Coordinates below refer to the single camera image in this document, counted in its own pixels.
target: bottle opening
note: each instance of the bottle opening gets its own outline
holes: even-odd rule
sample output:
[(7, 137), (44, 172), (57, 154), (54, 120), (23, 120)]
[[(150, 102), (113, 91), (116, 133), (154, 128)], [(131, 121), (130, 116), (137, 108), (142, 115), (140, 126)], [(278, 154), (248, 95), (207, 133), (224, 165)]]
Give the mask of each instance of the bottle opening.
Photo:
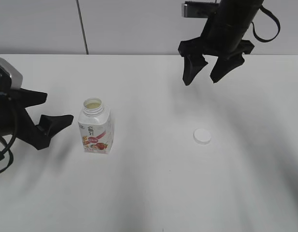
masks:
[(97, 109), (102, 105), (102, 101), (98, 98), (90, 98), (84, 102), (84, 107), (93, 110)]
[(89, 98), (83, 103), (83, 112), (85, 115), (94, 117), (103, 112), (104, 106), (101, 99)]

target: black cable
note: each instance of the black cable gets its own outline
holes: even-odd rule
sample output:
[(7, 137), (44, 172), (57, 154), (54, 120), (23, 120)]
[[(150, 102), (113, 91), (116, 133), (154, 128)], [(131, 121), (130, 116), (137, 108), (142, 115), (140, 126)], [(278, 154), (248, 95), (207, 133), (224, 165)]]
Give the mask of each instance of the black cable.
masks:
[(12, 138), (11, 140), (9, 141), (8, 145), (2, 150), (2, 154), (4, 155), (10, 148), (11, 146), (14, 144), (15, 142), (15, 139), (16, 139), (16, 136), (17, 136), (17, 133), (18, 133), (18, 115), (17, 115), (17, 112), (15, 110), (15, 105), (14, 103), (12, 102), (12, 100), (9, 101), (9, 107), (13, 113), (13, 116), (14, 116), (14, 132), (13, 132), (13, 135), (12, 135)]
[[(6, 140), (0, 136), (0, 142), (4, 145), (4, 147), (6, 148), (8, 146)], [(9, 153), (9, 161), (8, 161), (8, 164), (5, 168), (1, 169), (0, 170), (0, 174), (2, 172), (4, 172), (7, 168), (9, 168), (10, 165), (12, 165), (12, 163), (14, 162), (14, 155), (13, 153), (11, 152), (11, 150), (8, 149), (8, 153)]]
[(17, 136), (17, 132), (18, 132), (18, 115), (17, 115), (16, 109), (15, 109), (15, 103), (11, 99), (9, 99), (8, 106), (10, 107), (10, 109), (13, 113), (13, 116), (14, 116), (14, 131), (13, 131), (12, 138), (8, 144), (7, 144), (6, 140), (2, 136), (0, 136), (0, 142), (5, 147), (2, 151), (0, 151), (0, 161), (5, 158), (4, 154), (6, 152), (9, 153), (8, 164), (5, 168), (0, 170), (0, 173), (4, 172), (14, 162), (14, 156), (13, 156), (13, 153), (11, 152), (10, 148), (14, 144), (16, 136)]

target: black strap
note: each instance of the black strap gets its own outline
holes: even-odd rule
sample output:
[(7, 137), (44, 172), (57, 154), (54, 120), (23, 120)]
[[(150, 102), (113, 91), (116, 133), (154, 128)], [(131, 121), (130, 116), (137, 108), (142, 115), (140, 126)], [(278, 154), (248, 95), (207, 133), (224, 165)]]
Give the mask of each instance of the black strap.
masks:
[(274, 38), (270, 39), (270, 40), (265, 40), (265, 39), (262, 39), (261, 37), (259, 37), (256, 32), (255, 32), (255, 28), (254, 28), (254, 23), (252, 22), (252, 27), (253, 27), (253, 35), (255, 36), (255, 38), (260, 41), (260, 42), (263, 42), (263, 43), (267, 43), (267, 42), (270, 42), (270, 41), (273, 41), (280, 33), (280, 22), (278, 20), (278, 18), (271, 12), (269, 11), (268, 9), (264, 8), (264, 6), (261, 6), (260, 10), (266, 14), (267, 16), (269, 16), (272, 20), (274, 20), (274, 22), (277, 24), (277, 27), (278, 27), (278, 32), (277, 34), (275, 35)]

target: table surface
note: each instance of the table surface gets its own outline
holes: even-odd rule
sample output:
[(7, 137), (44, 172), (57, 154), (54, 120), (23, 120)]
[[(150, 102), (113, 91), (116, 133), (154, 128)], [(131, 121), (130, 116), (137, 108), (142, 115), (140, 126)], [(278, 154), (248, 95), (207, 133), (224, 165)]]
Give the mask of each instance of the table surface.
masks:
[[(47, 149), (15, 142), (0, 232), (298, 232), (298, 56), (245, 56), (217, 84), (207, 57), (188, 87), (180, 56), (0, 56), (48, 93), (35, 123), (75, 116)], [(89, 97), (115, 115), (109, 155), (83, 152)]]

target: fruit image on label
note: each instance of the fruit image on label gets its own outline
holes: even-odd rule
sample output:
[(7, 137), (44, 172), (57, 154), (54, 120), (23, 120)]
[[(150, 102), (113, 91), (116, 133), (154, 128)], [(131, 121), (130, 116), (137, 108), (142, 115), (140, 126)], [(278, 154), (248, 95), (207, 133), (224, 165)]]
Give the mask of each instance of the fruit image on label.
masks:
[(96, 146), (99, 150), (105, 150), (108, 147), (108, 144), (97, 143)]
[(105, 150), (108, 147), (108, 144), (97, 143), (97, 144), (92, 144), (90, 147), (95, 150)]
[(109, 154), (114, 139), (111, 117), (101, 125), (79, 123), (79, 128), (85, 152)]

